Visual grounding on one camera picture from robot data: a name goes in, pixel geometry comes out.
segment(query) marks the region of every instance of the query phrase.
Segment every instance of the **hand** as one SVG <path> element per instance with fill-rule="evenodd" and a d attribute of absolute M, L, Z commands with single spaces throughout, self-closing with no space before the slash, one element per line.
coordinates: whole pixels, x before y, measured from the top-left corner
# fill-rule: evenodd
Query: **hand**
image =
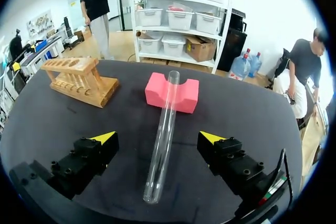
<path fill-rule="evenodd" d="M 85 18 L 85 24 L 88 26 L 90 25 L 90 23 L 91 23 L 90 18 L 89 17 Z"/>
<path fill-rule="evenodd" d="M 288 94 L 289 94 L 289 98 L 294 97 L 294 94 L 295 94 L 295 86 L 294 85 L 289 85 Z"/>
<path fill-rule="evenodd" d="M 318 113 L 319 113 L 319 110 L 317 108 L 317 105 L 315 104 L 313 108 L 313 116 L 315 119 L 317 118 Z"/>

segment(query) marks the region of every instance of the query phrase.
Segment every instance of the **wooden test tube rack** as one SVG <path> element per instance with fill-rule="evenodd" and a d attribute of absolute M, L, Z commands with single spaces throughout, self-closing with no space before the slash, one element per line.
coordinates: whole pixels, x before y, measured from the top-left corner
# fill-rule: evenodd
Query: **wooden test tube rack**
<path fill-rule="evenodd" d="M 101 77 L 98 59 L 68 58 L 47 60 L 41 69 L 51 79 L 50 87 L 62 94 L 103 108 L 119 86 L 114 78 Z"/>

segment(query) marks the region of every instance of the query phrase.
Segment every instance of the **black refrigerator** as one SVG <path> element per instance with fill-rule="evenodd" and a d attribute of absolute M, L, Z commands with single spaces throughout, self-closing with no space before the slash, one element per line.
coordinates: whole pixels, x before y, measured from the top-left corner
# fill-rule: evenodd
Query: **black refrigerator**
<path fill-rule="evenodd" d="M 217 69 L 229 72 L 233 60 L 241 54 L 247 34 L 229 27 Z"/>
<path fill-rule="evenodd" d="M 247 34 L 245 33 L 247 27 L 247 24 L 244 22 L 245 18 L 245 13 L 232 9 L 229 29 L 217 69 L 229 72 L 233 60 L 241 54 L 247 37 Z M 224 22 L 222 23 L 220 34 L 223 33 L 223 30 Z"/>

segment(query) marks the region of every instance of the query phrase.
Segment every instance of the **bottle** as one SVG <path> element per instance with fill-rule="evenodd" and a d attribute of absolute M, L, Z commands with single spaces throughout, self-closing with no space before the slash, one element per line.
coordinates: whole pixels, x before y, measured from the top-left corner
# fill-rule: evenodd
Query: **bottle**
<path fill-rule="evenodd" d="M 251 49 L 247 48 L 246 54 L 249 57 L 250 56 Z"/>
<path fill-rule="evenodd" d="M 251 55 L 249 57 L 249 62 L 251 65 L 250 73 L 248 74 L 249 77 L 254 78 L 259 71 L 262 62 L 260 61 L 260 52 L 257 55 Z"/>
<path fill-rule="evenodd" d="M 248 53 L 246 52 L 243 56 L 238 56 L 234 59 L 228 76 L 229 78 L 243 81 L 250 72 L 250 69 L 251 65 L 248 61 Z"/>

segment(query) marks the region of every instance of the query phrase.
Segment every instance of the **poster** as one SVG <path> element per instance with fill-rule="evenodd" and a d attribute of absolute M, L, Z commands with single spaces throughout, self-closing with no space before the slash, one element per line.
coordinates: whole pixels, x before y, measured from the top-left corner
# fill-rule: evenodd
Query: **poster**
<path fill-rule="evenodd" d="M 40 35 L 44 32 L 51 30 L 54 27 L 54 23 L 51 18 L 50 10 L 40 14 L 38 17 L 30 20 L 27 23 L 28 33 L 30 38 Z"/>

